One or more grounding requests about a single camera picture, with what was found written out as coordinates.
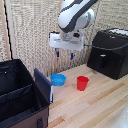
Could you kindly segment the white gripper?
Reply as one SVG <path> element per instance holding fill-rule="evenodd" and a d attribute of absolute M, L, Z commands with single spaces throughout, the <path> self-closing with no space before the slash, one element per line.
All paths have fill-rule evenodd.
<path fill-rule="evenodd" d="M 51 33 L 49 46 L 54 48 L 81 51 L 84 45 L 84 36 L 82 32 L 74 31 L 69 33 Z M 56 56 L 59 57 L 59 50 L 56 49 Z M 74 54 L 71 52 L 70 60 L 73 60 Z"/>

